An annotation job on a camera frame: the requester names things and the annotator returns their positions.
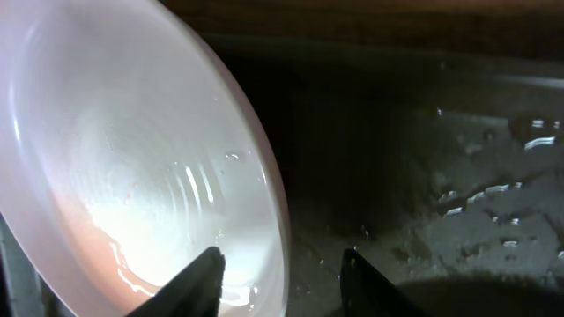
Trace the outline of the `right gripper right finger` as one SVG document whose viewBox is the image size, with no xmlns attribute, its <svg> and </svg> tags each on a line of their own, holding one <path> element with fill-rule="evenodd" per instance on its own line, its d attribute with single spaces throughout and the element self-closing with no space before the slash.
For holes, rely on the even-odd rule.
<svg viewBox="0 0 564 317">
<path fill-rule="evenodd" d="M 343 252 L 339 286 L 346 317 L 428 316 L 355 249 Z"/>
</svg>

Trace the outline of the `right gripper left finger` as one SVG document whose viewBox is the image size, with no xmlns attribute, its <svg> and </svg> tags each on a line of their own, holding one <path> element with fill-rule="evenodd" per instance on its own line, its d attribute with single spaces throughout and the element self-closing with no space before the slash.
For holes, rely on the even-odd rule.
<svg viewBox="0 0 564 317">
<path fill-rule="evenodd" d="M 219 248 L 208 247 L 126 317 L 218 317 L 225 268 Z"/>
</svg>

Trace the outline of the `white plate top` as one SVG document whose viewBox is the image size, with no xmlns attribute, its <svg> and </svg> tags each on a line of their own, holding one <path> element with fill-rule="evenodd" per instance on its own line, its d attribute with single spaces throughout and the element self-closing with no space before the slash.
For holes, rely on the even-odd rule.
<svg viewBox="0 0 564 317">
<path fill-rule="evenodd" d="M 289 221 L 268 137 L 163 4 L 2 0 L 1 211 L 78 316 L 123 316 L 206 248 L 219 312 L 282 316 Z"/>
</svg>

